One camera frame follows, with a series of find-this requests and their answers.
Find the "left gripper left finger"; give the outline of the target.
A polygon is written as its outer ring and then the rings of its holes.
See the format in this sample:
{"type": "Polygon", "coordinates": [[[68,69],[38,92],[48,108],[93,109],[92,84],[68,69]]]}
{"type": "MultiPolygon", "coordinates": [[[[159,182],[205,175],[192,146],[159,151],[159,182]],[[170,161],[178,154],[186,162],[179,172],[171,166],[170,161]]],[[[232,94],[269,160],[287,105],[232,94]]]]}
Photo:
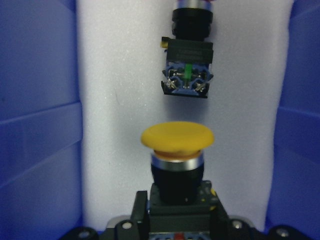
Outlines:
{"type": "Polygon", "coordinates": [[[131,215],[117,220],[102,233],[91,227],[75,227],[60,237],[61,240],[148,240],[150,218],[148,215],[148,194],[137,191],[131,215]]]}

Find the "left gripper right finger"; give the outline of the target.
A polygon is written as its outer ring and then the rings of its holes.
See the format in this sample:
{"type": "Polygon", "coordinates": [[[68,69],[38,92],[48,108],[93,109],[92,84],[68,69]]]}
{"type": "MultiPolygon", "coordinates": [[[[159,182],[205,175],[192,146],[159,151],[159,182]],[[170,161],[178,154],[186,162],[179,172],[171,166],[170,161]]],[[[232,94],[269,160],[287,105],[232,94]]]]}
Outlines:
{"type": "Polygon", "coordinates": [[[276,225],[267,233],[257,230],[240,217],[230,217],[217,198],[210,210],[209,236],[212,240],[310,240],[311,237],[289,225],[276,225]]]}

